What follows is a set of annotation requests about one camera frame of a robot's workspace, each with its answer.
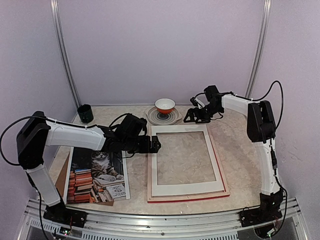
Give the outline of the white mat board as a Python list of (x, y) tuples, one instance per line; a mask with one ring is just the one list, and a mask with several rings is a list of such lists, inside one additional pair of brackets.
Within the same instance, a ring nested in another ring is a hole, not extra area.
[(154, 125), (161, 148), (148, 156), (148, 198), (175, 202), (229, 195), (214, 141), (205, 124)]

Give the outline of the cat photo print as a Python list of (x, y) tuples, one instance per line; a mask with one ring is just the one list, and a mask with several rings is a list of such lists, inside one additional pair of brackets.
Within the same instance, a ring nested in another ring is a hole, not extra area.
[(131, 198), (126, 152), (71, 148), (63, 201), (69, 205), (103, 204)]

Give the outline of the red wooden picture frame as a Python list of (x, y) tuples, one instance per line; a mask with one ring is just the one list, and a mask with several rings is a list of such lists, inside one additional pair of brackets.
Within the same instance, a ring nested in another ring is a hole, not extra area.
[(219, 155), (216, 153), (215, 142), (207, 125), (153, 125), (150, 127), (150, 132), (152, 135), (202, 132), (216, 180), (191, 184), (159, 185), (157, 177), (157, 154), (150, 153), (147, 162), (147, 202), (149, 204), (194, 202), (230, 196), (222, 163)]

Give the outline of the brown backing board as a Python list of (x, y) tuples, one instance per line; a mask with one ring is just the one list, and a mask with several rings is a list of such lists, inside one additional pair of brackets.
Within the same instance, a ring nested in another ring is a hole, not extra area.
[(84, 206), (112, 207), (114, 205), (105, 189), (95, 183), (88, 169), (82, 173), (76, 173), (69, 167), (69, 163), (70, 158), (67, 157), (55, 183), (67, 206), (83, 208)]

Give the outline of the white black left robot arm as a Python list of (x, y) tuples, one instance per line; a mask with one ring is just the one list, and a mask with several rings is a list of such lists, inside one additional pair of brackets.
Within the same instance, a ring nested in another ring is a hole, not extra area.
[(25, 170), (31, 183), (50, 214), (63, 223), (70, 218), (70, 211), (56, 189), (44, 165), (44, 150), (50, 146), (83, 148), (107, 153), (126, 151), (132, 154), (156, 154), (161, 143), (157, 136), (147, 132), (147, 120), (126, 113), (121, 123), (114, 126), (84, 126), (60, 122), (36, 111), (27, 117), (26, 124), (16, 137), (18, 163)]

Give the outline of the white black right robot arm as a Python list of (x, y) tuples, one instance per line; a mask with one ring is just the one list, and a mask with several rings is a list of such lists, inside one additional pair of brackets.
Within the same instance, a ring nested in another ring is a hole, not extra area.
[(272, 107), (267, 100), (254, 100), (236, 95), (233, 92), (219, 92), (215, 85), (206, 87), (203, 92), (207, 104), (197, 96), (190, 99), (190, 108), (184, 123), (208, 124), (215, 114), (223, 115), (225, 109), (238, 112), (246, 117), (246, 133), (254, 144), (261, 169), (260, 205), (257, 209), (244, 209), (240, 212), (243, 221), (266, 222), (280, 219), (284, 190), (278, 178), (278, 163), (275, 151), (276, 123)]

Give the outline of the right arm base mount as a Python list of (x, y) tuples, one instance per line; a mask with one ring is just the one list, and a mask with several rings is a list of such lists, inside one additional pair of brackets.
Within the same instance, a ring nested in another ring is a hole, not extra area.
[(243, 228), (274, 221), (282, 216), (280, 210), (261, 211), (259, 207), (251, 209), (245, 207), (239, 212), (240, 224)]

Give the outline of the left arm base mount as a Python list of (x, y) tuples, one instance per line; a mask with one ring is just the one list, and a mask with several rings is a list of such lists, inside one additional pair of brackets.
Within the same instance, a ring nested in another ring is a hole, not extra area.
[(70, 227), (84, 228), (87, 213), (85, 211), (66, 208), (64, 205), (47, 206), (43, 217), (55, 223)]

